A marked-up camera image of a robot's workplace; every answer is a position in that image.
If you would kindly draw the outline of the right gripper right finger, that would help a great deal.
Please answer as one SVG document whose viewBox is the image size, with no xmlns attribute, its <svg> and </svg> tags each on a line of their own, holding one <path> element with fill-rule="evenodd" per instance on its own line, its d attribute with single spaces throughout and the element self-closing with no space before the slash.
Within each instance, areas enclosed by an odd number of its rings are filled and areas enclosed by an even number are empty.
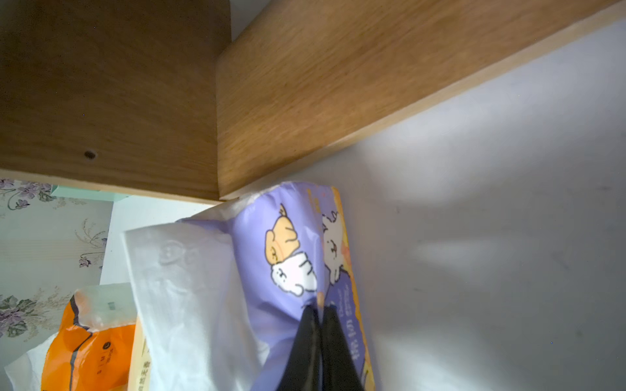
<svg viewBox="0 0 626 391">
<path fill-rule="evenodd" d="M 334 306 L 324 308 L 321 354 L 323 391 L 364 391 Z"/>
</svg>

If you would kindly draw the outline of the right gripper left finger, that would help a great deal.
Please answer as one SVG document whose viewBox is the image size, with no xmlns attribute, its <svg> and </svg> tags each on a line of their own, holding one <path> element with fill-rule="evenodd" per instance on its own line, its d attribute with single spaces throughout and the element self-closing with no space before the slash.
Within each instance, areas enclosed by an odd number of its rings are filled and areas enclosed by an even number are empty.
<svg viewBox="0 0 626 391">
<path fill-rule="evenodd" d="M 320 389 L 321 330 L 316 306 L 303 310 L 293 347 L 277 391 Z"/>
</svg>

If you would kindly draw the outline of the white-blue tissue pack bottom shelf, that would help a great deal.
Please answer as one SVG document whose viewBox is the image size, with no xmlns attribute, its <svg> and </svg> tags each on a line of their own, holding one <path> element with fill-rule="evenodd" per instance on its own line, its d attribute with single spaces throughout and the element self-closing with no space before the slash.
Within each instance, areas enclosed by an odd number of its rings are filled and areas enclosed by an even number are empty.
<svg viewBox="0 0 626 391">
<path fill-rule="evenodd" d="M 152 390 L 276 390 L 306 306 L 334 306 L 364 390 L 376 387 L 335 187 L 283 182 L 127 231 Z"/>
</svg>

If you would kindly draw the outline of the yellow tissue pack bottom shelf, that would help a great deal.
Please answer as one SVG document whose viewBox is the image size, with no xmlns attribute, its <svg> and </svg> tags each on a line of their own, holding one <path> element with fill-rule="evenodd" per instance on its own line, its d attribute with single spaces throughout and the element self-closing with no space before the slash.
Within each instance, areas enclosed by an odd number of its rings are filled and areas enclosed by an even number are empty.
<svg viewBox="0 0 626 391">
<path fill-rule="evenodd" d="M 152 358 L 149 353 L 146 337 L 140 318 L 135 324 L 134 344 L 132 347 L 129 379 L 127 383 L 128 391 L 149 391 L 150 377 L 152 369 Z"/>
</svg>

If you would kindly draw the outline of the orange tissue pack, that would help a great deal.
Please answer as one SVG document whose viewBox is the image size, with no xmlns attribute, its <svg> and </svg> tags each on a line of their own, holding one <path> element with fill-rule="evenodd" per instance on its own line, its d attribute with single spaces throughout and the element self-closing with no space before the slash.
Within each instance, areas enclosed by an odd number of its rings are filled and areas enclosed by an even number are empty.
<svg viewBox="0 0 626 391">
<path fill-rule="evenodd" d="M 11 389 L 127 389 L 136 320 L 129 283 L 77 290 L 58 332 L 5 366 Z"/>
</svg>

